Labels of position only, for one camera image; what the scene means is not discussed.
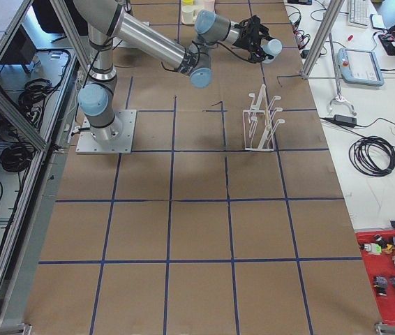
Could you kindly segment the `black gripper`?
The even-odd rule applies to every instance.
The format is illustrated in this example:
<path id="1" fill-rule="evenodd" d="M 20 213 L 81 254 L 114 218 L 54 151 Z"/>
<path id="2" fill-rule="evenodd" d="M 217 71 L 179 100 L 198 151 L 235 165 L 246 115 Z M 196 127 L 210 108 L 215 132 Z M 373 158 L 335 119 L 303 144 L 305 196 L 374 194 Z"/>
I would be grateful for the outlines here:
<path id="1" fill-rule="evenodd" d="M 257 15 L 242 20 L 234 25 L 238 31 L 238 37 L 234 42 L 235 47 L 250 49 L 248 61 L 250 63 L 261 63 L 266 59 L 266 52 L 261 47 L 262 41 L 271 41 L 275 38 L 270 35 L 269 28 L 260 22 Z"/>

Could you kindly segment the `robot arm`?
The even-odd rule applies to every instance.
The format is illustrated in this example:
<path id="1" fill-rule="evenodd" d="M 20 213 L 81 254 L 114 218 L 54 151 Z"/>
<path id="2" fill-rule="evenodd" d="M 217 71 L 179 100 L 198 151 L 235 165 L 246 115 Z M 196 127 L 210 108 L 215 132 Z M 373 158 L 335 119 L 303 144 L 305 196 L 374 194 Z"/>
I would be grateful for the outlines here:
<path id="1" fill-rule="evenodd" d="M 73 4 L 88 24 L 92 48 L 89 77 L 80 89 L 78 103 L 89 122 L 91 139 L 99 144 L 107 145 L 130 136 L 129 123 L 112 107 L 117 84 L 114 39 L 161 62 L 165 70 L 188 76 L 197 88 L 205 88 L 211 82 L 211 49 L 215 45 L 229 43 L 247 51 L 245 61 L 251 64 L 270 64 L 282 51 L 281 41 L 270 35 L 256 15 L 234 22 L 202 9 L 192 21 L 196 36 L 184 47 L 135 18 L 128 1 L 74 1 Z"/>

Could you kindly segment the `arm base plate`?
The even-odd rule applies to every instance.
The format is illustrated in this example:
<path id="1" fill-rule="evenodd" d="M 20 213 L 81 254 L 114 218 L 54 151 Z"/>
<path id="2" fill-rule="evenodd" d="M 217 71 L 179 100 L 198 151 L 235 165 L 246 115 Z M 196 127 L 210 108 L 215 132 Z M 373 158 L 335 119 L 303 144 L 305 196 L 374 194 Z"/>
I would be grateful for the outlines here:
<path id="1" fill-rule="evenodd" d="M 130 154 L 137 110 L 116 110 L 114 122 L 106 128 L 90 126 L 87 117 L 82 127 L 89 130 L 81 131 L 76 152 L 78 154 Z"/>

